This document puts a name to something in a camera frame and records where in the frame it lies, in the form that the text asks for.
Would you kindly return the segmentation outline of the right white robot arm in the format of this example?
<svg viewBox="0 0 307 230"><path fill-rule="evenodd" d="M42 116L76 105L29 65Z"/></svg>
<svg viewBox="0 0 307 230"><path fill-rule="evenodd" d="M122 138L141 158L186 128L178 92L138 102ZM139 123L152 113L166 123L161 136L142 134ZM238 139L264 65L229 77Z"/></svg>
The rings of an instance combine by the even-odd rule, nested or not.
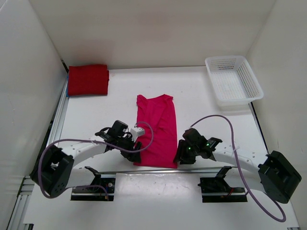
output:
<svg viewBox="0 0 307 230"><path fill-rule="evenodd" d="M174 162L194 164L198 156L237 167L242 170L251 189L262 191L282 204L289 202L302 180L299 172L278 151L257 154L243 149L233 150L232 145L221 139L206 139L196 129L190 128L178 143Z"/></svg>

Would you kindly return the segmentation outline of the pink t shirt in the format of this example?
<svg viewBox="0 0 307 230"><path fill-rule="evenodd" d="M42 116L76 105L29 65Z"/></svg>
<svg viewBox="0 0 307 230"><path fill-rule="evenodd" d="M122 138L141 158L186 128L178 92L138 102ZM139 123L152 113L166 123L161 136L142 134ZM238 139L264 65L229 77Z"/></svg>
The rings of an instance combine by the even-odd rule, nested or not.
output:
<svg viewBox="0 0 307 230"><path fill-rule="evenodd" d="M173 97L163 94L147 99L137 96L137 122L145 134L138 138L142 147L141 162L135 166L177 168L174 158L177 153L177 123Z"/></svg>

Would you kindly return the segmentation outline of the dark red t shirt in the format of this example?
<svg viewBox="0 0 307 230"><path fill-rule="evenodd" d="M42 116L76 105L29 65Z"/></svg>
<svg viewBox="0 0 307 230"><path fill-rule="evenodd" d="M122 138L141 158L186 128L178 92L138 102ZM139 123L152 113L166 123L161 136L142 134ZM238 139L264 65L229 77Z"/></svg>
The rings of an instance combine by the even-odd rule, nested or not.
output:
<svg viewBox="0 0 307 230"><path fill-rule="evenodd" d="M69 66L69 96L107 95L109 71L107 65Z"/></svg>

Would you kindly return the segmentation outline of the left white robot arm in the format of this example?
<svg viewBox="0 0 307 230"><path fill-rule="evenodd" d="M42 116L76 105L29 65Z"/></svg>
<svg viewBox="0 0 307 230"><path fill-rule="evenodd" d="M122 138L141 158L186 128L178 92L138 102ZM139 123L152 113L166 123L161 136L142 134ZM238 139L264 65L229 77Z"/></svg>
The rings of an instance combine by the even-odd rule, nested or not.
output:
<svg viewBox="0 0 307 230"><path fill-rule="evenodd" d="M117 120L112 127L105 127L89 139L71 139L72 144L60 148L60 140L46 146L36 161L30 178L36 183L46 198L60 196L72 188L77 193L104 194L108 200L112 186L101 174L90 166L77 168L81 162L108 151L119 150L120 154L131 162L141 161L141 152L146 149L139 138L145 135L145 129L135 124Z"/></svg>

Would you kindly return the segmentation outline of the blue t shirt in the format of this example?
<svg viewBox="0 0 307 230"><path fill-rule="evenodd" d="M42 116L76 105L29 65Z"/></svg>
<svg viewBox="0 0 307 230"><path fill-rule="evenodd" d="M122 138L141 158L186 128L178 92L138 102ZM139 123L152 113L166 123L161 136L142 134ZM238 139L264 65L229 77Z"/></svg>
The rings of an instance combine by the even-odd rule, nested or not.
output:
<svg viewBox="0 0 307 230"><path fill-rule="evenodd" d="M66 97L69 97L69 94L68 94L68 88L69 88L69 74L67 74L67 77L66 77Z"/></svg>

